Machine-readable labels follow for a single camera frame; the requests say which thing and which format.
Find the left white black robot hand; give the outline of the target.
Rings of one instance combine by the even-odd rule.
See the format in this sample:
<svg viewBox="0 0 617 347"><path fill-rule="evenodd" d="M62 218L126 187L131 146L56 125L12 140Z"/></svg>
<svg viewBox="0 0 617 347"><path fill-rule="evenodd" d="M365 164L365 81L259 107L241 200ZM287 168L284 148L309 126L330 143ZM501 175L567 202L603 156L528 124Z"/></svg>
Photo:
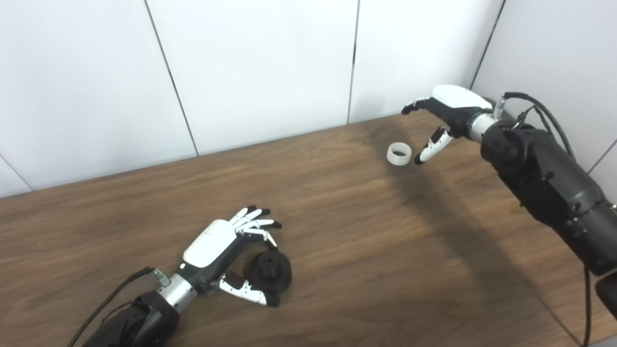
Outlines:
<svg viewBox="0 0 617 347"><path fill-rule="evenodd" d="M278 307L280 299L228 268L253 242L262 242L271 251L278 250L269 229L282 228L280 222L265 219L269 209L242 208L231 219L214 220L184 251L172 276L191 298L221 290L247 301Z"/></svg>

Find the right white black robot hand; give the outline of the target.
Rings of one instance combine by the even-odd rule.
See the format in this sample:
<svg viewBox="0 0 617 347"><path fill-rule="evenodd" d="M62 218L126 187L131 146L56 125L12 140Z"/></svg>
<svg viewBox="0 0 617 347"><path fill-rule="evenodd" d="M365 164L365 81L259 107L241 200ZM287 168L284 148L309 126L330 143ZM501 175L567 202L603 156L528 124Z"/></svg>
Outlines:
<svg viewBox="0 0 617 347"><path fill-rule="evenodd" d="M430 97L415 99L406 105L401 114L427 110L443 121L443 125L430 136L422 150L415 156L417 165L424 164L443 150L450 141L465 137L482 143L487 130L496 123L492 117L493 107L476 93L456 85L438 85L433 88Z"/></svg>

